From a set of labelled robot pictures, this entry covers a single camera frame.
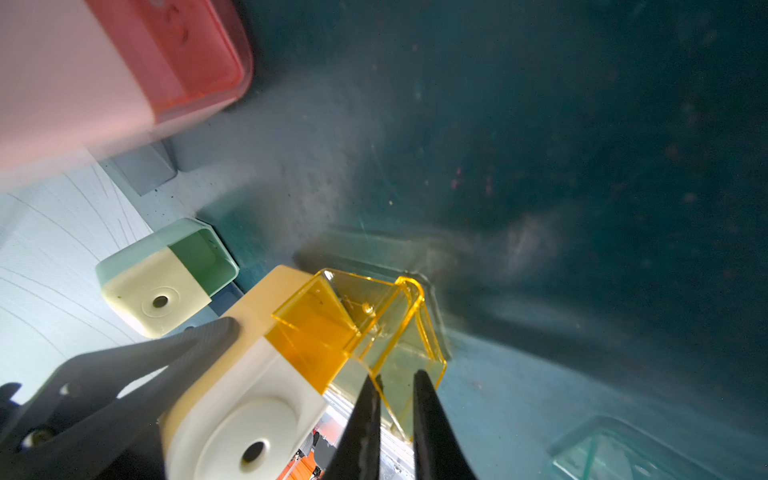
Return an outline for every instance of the white surface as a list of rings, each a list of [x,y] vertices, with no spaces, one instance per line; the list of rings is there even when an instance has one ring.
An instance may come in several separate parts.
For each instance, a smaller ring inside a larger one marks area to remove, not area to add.
[[[279,399],[285,402],[296,416],[295,429],[291,434],[290,424],[286,425],[281,435],[292,436],[287,443],[290,448],[278,450],[273,445],[268,452],[270,464],[257,466],[248,478],[253,480],[274,480],[288,464],[291,456],[299,448],[317,421],[325,412],[328,404],[323,397],[298,373],[287,360],[264,337],[261,337],[248,349],[243,357],[225,373],[216,384],[197,400],[179,425],[170,441],[165,456],[166,476],[168,480],[210,480],[209,477],[196,476],[197,461],[204,446],[209,442],[220,424],[242,405],[259,399]],[[264,432],[250,431],[253,436],[250,443],[264,439]],[[268,465],[280,465],[275,472]],[[235,478],[224,472],[220,478]]]
[[[285,452],[293,454],[296,415],[282,400],[272,397],[246,402],[219,425],[203,447],[195,480],[220,478],[277,478],[286,466]],[[256,442],[264,448],[251,463],[243,452]]]
[[[169,333],[210,303],[203,287],[168,247],[106,282],[101,296],[128,325],[152,339]],[[165,296],[167,303],[158,308],[153,302],[159,296]]]
[[[149,233],[98,165],[0,194],[0,384],[22,383],[16,402],[72,356],[143,339],[94,267]]]

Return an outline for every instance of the scratch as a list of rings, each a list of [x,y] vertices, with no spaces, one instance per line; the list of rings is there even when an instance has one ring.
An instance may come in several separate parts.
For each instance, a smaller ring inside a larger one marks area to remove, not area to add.
[[[123,203],[120,202],[120,195],[118,195],[118,188],[114,185],[114,182],[112,182],[112,190],[114,191],[114,198],[118,201],[118,205],[120,205],[120,211],[123,212],[123,218],[125,220],[128,219],[128,214],[125,213],[125,209],[123,208]],[[125,241],[128,242],[128,235],[125,236]]]
[[[40,254],[41,254],[41,255],[45,255],[45,256],[46,256],[48,259],[50,259],[52,262],[54,262],[54,263],[55,263],[55,262],[57,262],[57,261],[59,261],[59,260],[60,260],[60,259],[58,259],[58,258],[54,258],[54,257],[52,257],[52,256],[51,256],[51,254],[50,254],[49,252],[46,252],[44,248],[42,248],[42,247],[40,247],[40,246],[38,246],[38,245],[35,245],[35,241],[34,241],[34,239],[32,239],[32,238],[28,237],[27,235],[24,235],[23,233],[20,233],[20,232],[18,233],[18,235],[19,235],[19,236],[20,236],[20,237],[21,237],[23,240],[26,240],[27,244],[35,246],[35,248],[36,248],[36,249],[37,249],[37,250],[40,252]],[[94,280],[95,280],[95,278],[91,279],[91,278],[88,278],[88,277],[86,277],[86,276],[83,276],[81,272],[78,272],[76,269],[74,269],[74,268],[72,268],[71,266],[69,266],[69,265],[68,265],[66,262],[62,262],[62,263],[61,263],[61,265],[63,265],[63,266],[66,266],[66,267],[67,267],[67,269],[69,269],[69,271],[71,271],[73,275],[75,275],[75,276],[79,277],[79,278],[80,278],[80,279],[83,281],[83,283],[86,283],[86,284],[88,284],[88,285],[93,285],[93,286],[95,286],[96,288],[99,288],[98,282],[95,282],[95,281],[94,281]]]
[[[91,165],[91,170],[94,171],[94,175],[96,175],[96,181],[98,182],[99,185],[101,185],[101,189],[104,191],[104,198],[109,200],[109,195],[107,195],[107,188],[104,186],[104,182],[101,181],[101,177],[98,176],[98,172],[96,171],[96,166]]]
[[[93,253],[93,252],[91,252],[91,250],[90,250],[90,249],[88,249],[88,247],[86,247],[86,246],[85,246],[85,243],[82,243],[80,240],[78,240],[77,238],[75,238],[75,236],[74,236],[74,235],[72,235],[71,233],[69,233],[69,231],[67,231],[67,229],[65,229],[64,227],[62,227],[62,226],[61,226],[61,225],[59,225],[58,223],[56,223],[56,222],[55,222],[55,221],[54,221],[52,218],[50,218],[48,215],[46,215],[46,214],[42,213],[40,210],[38,210],[38,209],[34,208],[32,205],[30,205],[30,204],[28,204],[27,202],[23,201],[21,198],[19,198],[19,197],[16,197],[14,194],[8,194],[8,196],[9,196],[10,198],[13,198],[14,200],[18,201],[20,204],[22,204],[22,205],[25,205],[25,206],[26,206],[26,207],[27,207],[29,210],[32,210],[32,211],[36,212],[38,215],[40,215],[41,217],[44,217],[44,218],[45,218],[46,220],[48,220],[49,222],[53,223],[53,224],[54,224],[56,227],[59,227],[59,228],[61,228],[61,231],[63,231],[64,233],[66,233],[66,234],[67,234],[67,235],[68,235],[68,236],[69,236],[71,239],[73,239],[75,242],[79,243],[81,247],[85,248],[85,251],[86,251],[86,252],[88,252],[88,253],[90,253],[90,254],[91,254],[91,256],[92,256],[92,257],[94,257],[94,258],[96,259],[96,261],[97,261],[97,262],[98,262],[98,261],[100,261],[100,260],[99,260],[99,258],[98,258],[98,257],[96,257],[96,254],[95,254],[95,253]]]
[[[634,8],[632,8],[630,17],[631,18],[637,17],[645,9],[645,6],[647,5],[647,3],[648,2],[646,0],[642,0],[642,2],[638,2],[637,5],[635,5]]]
[[[60,306],[56,305],[56,304],[55,304],[55,303],[53,303],[52,301],[50,301],[50,300],[48,300],[48,299],[45,299],[45,298],[43,298],[43,297],[39,296],[37,293],[35,293],[35,292],[32,292],[31,290],[28,290],[28,289],[24,288],[23,286],[19,285],[18,283],[13,283],[11,280],[8,280],[7,278],[4,278],[4,277],[0,277],[0,280],[3,280],[4,282],[10,283],[11,285],[15,286],[16,288],[18,288],[18,289],[20,289],[20,290],[24,290],[26,293],[29,293],[30,295],[32,295],[32,296],[34,296],[34,297],[37,297],[37,298],[39,298],[40,300],[42,300],[42,301],[44,301],[44,302],[46,302],[46,303],[49,303],[49,304],[50,304],[51,306],[53,306],[55,309],[57,309],[57,310],[60,310],[60,311],[62,311],[62,312],[64,312],[64,313],[66,313],[67,315],[69,315],[69,316],[71,316],[72,318],[74,318],[75,320],[77,320],[79,323],[82,323],[83,325],[86,325],[86,326],[89,326],[89,327],[91,327],[91,329],[92,329],[92,330],[94,330],[95,332],[98,332],[98,333],[100,333],[100,334],[101,334],[101,335],[102,335],[102,336],[103,336],[105,339],[107,339],[107,340],[111,341],[111,342],[112,342],[112,343],[114,343],[115,345],[120,345],[119,343],[117,343],[116,341],[114,341],[114,339],[113,339],[112,337],[108,336],[106,333],[102,332],[101,330],[99,330],[99,329],[98,329],[98,328],[96,328],[95,326],[91,325],[90,323],[86,322],[85,320],[83,320],[83,319],[80,319],[80,318],[77,318],[76,316],[72,315],[72,314],[71,314],[71,313],[69,313],[67,310],[64,310],[63,308],[61,308]],[[50,287],[48,287],[48,286],[45,286],[45,287],[46,287],[46,288],[48,288],[49,290],[52,290],[52,291],[56,292],[56,290],[53,290],[52,288],[50,288]]]
[[[0,266],[0,269],[3,269],[3,270],[5,270],[6,272],[10,272],[10,273],[13,273],[14,275],[18,275],[18,276],[20,276],[21,278],[23,278],[23,279],[25,279],[25,280],[28,280],[28,281],[30,281],[30,282],[32,282],[32,283],[37,283],[39,286],[42,286],[43,288],[47,288],[48,290],[52,291],[53,293],[56,293],[57,295],[59,295],[59,296],[61,296],[61,297],[65,298],[65,299],[69,300],[70,302],[72,302],[72,303],[74,303],[75,305],[79,306],[80,308],[82,308],[82,309],[83,309],[83,310],[85,310],[86,312],[90,313],[91,315],[95,316],[96,318],[98,318],[98,319],[99,319],[99,320],[101,320],[102,322],[104,322],[104,323],[106,323],[107,325],[111,326],[112,328],[116,329],[118,332],[120,332],[120,333],[122,333],[123,335],[125,335],[125,338],[127,338],[127,339],[128,339],[128,340],[130,340],[131,342],[133,342],[133,343],[136,343],[136,340],[132,339],[130,335],[128,335],[128,334],[127,334],[125,331],[123,331],[123,329],[121,329],[120,327],[118,327],[118,326],[117,326],[117,325],[115,325],[114,323],[110,322],[109,320],[105,319],[103,316],[100,316],[98,313],[96,313],[96,312],[93,312],[93,311],[89,310],[89,309],[88,309],[88,308],[87,308],[85,305],[83,305],[83,304],[81,304],[81,303],[78,303],[78,302],[75,302],[74,300],[72,300],[72,299],[70,299],[70,298],[67,298],[67,296],[66,296],[66,295],[64,295],[63,293],[59,292],[59,291],[58,291],[58,290],[56,290],[55,288],[51,288],[51,287],[50,287],[50,286],[48,286],[48,285],[45,285],[45,284],[43,284],[43,283],[40,283],[40,282],[38,282],[38,281],[37,281],[37,280],[35,280],[35,279],[29,278],[29,277],[28,277],[28,276],[26,276],[26,275],[23,275],[23,274],[21,274],[21,273],[19,273],[19,272],[15,272],[15,271],[13,271],[13,270],[10,270],[9,268],[6,268],[6,267],[4,267],[4,266]],[[90,323],[86,322],[85,320],[82,320],[82,322],[86,323],[87,325],[90,325]],[[102,335],[104,335],[104,336],[106,336],[107,338],[109,338],[110,340],[112,340],[112,338],[111,338],[111,337],[107,336],[106,334],[104,334],[104,333],[103,333],[102,331],[100,331],[99,329],[96,329],[96,328],[95,328],[95,326],[94,326],[93,328],[94,328],[94,330],[96,330],[97,332],[101,333]]]
[[[362,234],[366,236],[366,243],[368,243],[368,232],[366,232],[366,225],[362,222],[360,215],[357,216],[357,220],[360,222],[360,228],[362,228]]]
[[[64,174],[64,176],[67,177],[67,180],[69,180],[69,183],[72,184],[72,187],[74,187],[75,189],[77,189],[78,192],[80,192],[80,195],[83,196],[83,199],[86,202],[88,202],[88,205],[91,206],[91,209],[96,213],[96,216],[98,217],[98,219],[101,220],[101,222],[104,224],[104,228],[107,229],[107,233],[109,233],[109,236],[112,237],[112,241],[114,242],[114,245],[119,249],[120,245],[118,244],[118,239],[116,239],[114,237],[114,235],[112,234],[112,230],[109,230],[109,227],[107,226],[107,222],[104,221],[104,218],[101,216],[101,214],[98,212],[98,210],[96,210],[96,207],[93,205],[91,200],[88,197],[85,196],[85,194],[83,193],[83,190],[81,190],[80,187],[78,187],[78,185],[74,182],[74,180],[72,180],[69,177],[69,175]]]
[[[125,233],[125,227],[123,226],[123,220],[120,220],[118,218],[118,223],[120,224],[120,230],[123,230],[123,237],[125,237],[125,246],[127,248],[128,245],[131,245],[131,241],[128,239],[128,234]]]
[[[49,339],[47,336],[43,335],[43,332],[41,332],[40,330],[38,330],[37,328],[35,328],[35,326],[34,326],[34,325],[32,325],[30,322],[26,321],[25,319],[21,318],[20,316],[16,315],[15,313],[13,313],[12,311],[10,311],[10,310],[6,309],[6,308],[5,308],[5,307],[3,307],[3,306],[0,306],[0,310],[5,310],[5,311],[6,311],[6,312],[8,312],[9,314],[11,314],[11,315],[15,316],[16,318],[18,318],[19,320],[21,320],[21,322],[22,322],[22,323],[24,323],[26,326],[28,326],[29,328],[33,329],[33,330],[34,330],[35,332],[37,332],[37,333],[38,333],[38,334],[39,334],[41,337],[43,337],[43,339],[44,339],[46,342],[48,342],[48,344],[50,344],[50,345],[53,347],[53,349],[54,349],[54,350],[56,350],[56,351],[58,352],[58,354],[59,354],[59,355],[61,355],[61,356],[62,356],[62,357],[64,357],[65,359],[67,358],[67,356],[66,356],[66,355],[65,355],[65,354],[64,354],[64,353],[63,353],[63,352],[62,352],[60,349],[58,349],[58,347],[57,347],[56,345],[54,345],[54,344],[53,344],[53,342],[51,341],[51,339]]]
[[[139,214],[139,220],[144,221],[144,219],[141,218],[140,214]],[[128,217],[125,217],[125,221],[128,223],[128,229],[131,231],[131,235],[134,236],[134,241],[133,242],[137,242],[139,240],[139,236],[134,231],[134,226],[133,226],[133,224],[131,224],[131,219],[129,219]]]
[[[400,194],[397,193],[397,189],[395,189],[395,186],[392,185],[392,183],[389,181],[389,178],[387,178],[386,174],[384,173],[384,167],[382,167],[381,162],[379,161],[379,156],[376,154],[376,146],[371,144],[371,151],[373,152],[373,161],[376,163],[376,168],[379,170],[379,175],[382,178],[382,182],[384,182],[384,186],[389,190],[392,195],[395,196],[398,200],[401,202],[404,202],[402,197],[400,197]]]

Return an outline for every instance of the yellow acrylic piece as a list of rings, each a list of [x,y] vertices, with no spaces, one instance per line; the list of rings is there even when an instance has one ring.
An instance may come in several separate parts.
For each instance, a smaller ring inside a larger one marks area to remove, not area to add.
[[[416,280],[321,270],[273,316],[267,339],[319,392],[333,381],[355,402],[365,377],[380,376],[382,420],[412,437],[413,374],[424,369],[437,387],[446,366]]]

